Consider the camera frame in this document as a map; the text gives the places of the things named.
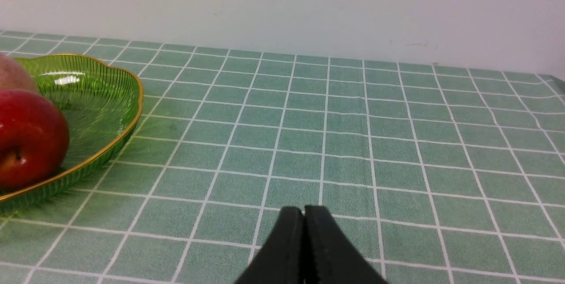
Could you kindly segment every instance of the red apple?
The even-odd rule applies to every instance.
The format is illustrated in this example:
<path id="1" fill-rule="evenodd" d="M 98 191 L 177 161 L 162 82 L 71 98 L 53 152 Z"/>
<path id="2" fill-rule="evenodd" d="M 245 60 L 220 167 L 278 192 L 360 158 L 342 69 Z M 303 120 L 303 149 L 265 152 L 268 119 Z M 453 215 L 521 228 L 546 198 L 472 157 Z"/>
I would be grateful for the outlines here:
<path id="1" fill-rule="evenodd" d="M 14 58 L 0 53 L 0 90 L 24 89 L 39 93 L 31 74 Z"/>
<path id="2" fill-rule="evenodd" d="M 17 190 L 54 174 L 69 146 L 67 121 L 42 95 L 0 90 L 0 189 Z"/>

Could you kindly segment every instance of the white wall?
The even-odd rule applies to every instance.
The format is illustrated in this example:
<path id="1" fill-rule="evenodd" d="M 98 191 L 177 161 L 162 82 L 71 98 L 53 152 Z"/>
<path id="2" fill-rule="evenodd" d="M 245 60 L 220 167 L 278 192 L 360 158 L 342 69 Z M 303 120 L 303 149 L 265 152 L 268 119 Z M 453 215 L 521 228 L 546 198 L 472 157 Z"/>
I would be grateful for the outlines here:
<path id="1" fill-rule="evenodd" d="M 565 76 L 565 0 L 0 0 L 0 29 Z"/>

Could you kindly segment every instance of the glass fruit bowl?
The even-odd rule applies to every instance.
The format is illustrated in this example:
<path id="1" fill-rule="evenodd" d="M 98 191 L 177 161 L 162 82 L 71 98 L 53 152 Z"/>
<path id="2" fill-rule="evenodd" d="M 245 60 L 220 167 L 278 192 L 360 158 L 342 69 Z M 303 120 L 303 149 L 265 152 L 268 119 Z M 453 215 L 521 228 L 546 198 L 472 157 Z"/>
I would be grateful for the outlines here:
<path id="1" fill-rule="evenodd" d="M 0 190 L 0 216 L 47 200 L 107 163 L 133 133 L 143 104 L 135 74 L 97 59 L 78 54 L 15 59 L 63 112 L 71 141 L 53 177 L 18 191 Z"/>

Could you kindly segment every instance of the gold bowl rim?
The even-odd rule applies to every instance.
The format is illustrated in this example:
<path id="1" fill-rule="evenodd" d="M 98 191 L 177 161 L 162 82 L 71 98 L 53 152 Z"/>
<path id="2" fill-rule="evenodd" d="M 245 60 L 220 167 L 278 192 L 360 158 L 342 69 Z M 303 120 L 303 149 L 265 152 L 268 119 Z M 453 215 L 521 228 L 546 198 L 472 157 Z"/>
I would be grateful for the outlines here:
<path id="1" fill-rule="evenodd" d="M 93 61 L 95 61 L 95 62 L 97 62 L 97 63 L 99 63 L 99 64 L 101 64 L 101 65 L 103 65 L 107 68 L 116 69 L 116 70 L 128 73 L 129 75 L 133 76 L 133 79 L 137 82 L 137 86 L 139 87 L 139 97 L 137 98 L 137 104 L 138 104 L 137 114 L 133 118 L 133 120 L 129 123 L 129 125 L 121 132 L 120 135 L 118 135 L 115 139 L 113 139 L 103 149 L 101 149 L 100 151 L 98 151 L 94 155 L 90 156 L 88 159 L 86 159 L 82 163 L 79 163 L 78 165 L 75 165 L 74 167 L 71 167 L 71 168 L 63 171 L 62 173 L 60 173 L 60 174 L 58 174 L 54 177 L 40 181 L 40 182 L 36 183 L 35 185 L 31 185 L 31 186 L 28 186 L 26 188 L 7 193 L 6 195 L 2 195 L 2 196 L 0 196 L 0 203 L 7 201 L 7 200 L 10 200 L 10 199 L 17 197 L 19 195 L 22 195 L 23 193 L 30 192 L 34 189 L 40 188 L 40 187 L 47 185 L 51 182 L 57 181 L 57 180 L 65 177 L 65 176 L 67 176 L 67 175 L 69 175 L 69 174 L 71 174 L 71 173 L 73 173 L 73 172 L 75 172 L 79 169 L 82 169 L 83 167 L 85 167 L 86 165 L 91 163 L 94 159 L 96 159 L 97 157 L 99 157 L 103 153 L 107 152 L 109 149 L 111 149 L 111 147 L 116 145 L 125 135 L 127 135 L 127 133 L 129 133 L 133 129 L 133 127 L 137 124 L 137 122 L 139 121 L 139 119 L 141 117 L 141 113 L 143 112 L 143 84 L 141 83 L 141 80 L 139 79 L 139 77 L 135 73 L 129 71 L 128 69 L 121 68 L 121 67 L 111 67 L 111 66 L 107 65 L 105 62 L 103 62 L 103 61 L 101 61 L 97 58 L 93 58 L 93 57 L 90 57 L 88 55 L 83 55 L 83 54 L 76 54 L 76 53 L 57 53 L 57 54 L 41 55 L 41 56 L 33 57 L 33 58 L 17 58 L 17 59 L 18 60 L 25 60 L 25 61 L 33 61 L 33 60 L 40 59 L 40 58 L 55 57 L 55 56 L 83 57 L 83 58 L 86 58 L 86 59 L 89 59 L 89 60 L 93 60 Z"/>

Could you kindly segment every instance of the green glass bowl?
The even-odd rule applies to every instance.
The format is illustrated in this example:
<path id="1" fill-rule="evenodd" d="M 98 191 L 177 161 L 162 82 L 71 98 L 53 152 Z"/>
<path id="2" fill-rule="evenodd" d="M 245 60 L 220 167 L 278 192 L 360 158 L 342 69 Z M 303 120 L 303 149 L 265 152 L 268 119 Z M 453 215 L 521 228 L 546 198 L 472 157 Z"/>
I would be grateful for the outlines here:
<path id="1" fill-rule="evenodd" d="M 47 200 L 107 163 L 133 133 L 143 105 L 141 81 L 125 69 L 77 54 L 15 59 L 64 113 L 71 141 L 54 177 L 18 191 L 0 191 L 0 216 Z"/>

